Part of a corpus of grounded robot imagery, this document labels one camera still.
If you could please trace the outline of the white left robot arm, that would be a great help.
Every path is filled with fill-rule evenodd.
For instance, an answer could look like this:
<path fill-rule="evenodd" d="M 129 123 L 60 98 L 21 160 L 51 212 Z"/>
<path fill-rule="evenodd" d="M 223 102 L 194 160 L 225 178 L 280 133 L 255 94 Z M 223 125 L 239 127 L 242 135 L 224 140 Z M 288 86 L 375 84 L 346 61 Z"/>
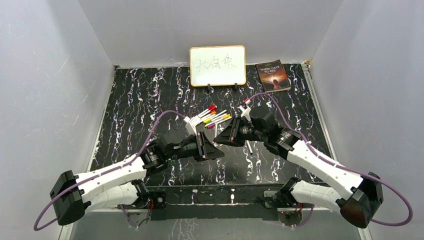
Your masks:
<path fill-rule="evenodd" d="M 160 173 L 171 160 L 193 158 L 197 162 L 224 157 L 200 131 L 180 142 L 160 137 L 150 142 L 140 155 L 134 154 L 110 166 L 80 174 L 63 172 L 50 191 L 58 225 L 81 219 L 85 213 L 117 205 L 144 208 L 150 200 L 143 179 Z"/>

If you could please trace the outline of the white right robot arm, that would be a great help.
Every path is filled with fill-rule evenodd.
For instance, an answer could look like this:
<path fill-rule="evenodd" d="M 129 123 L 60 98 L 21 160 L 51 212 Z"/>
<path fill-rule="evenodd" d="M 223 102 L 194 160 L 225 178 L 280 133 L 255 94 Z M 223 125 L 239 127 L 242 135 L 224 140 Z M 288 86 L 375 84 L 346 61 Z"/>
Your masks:
<path fill-rule="evenodd" d="M 272 154 L 308 170 L 327 184 L 315 185 L 292 177 L 278 192 L 264 196 L 264 202 L 273 208 L 308 203 L 336 211 L 350 224 L 364 229 L 384 201 L 376 174 L 361 176 L 343 170 L 334 160 L 325 163 L 300 134 L 283 127 L 271 113 L 252 116 L 250 120 L 236 116 L 214 138 L 214 142 L 231 147 L 242 147 L 246 141 L 262 142 Z"/>

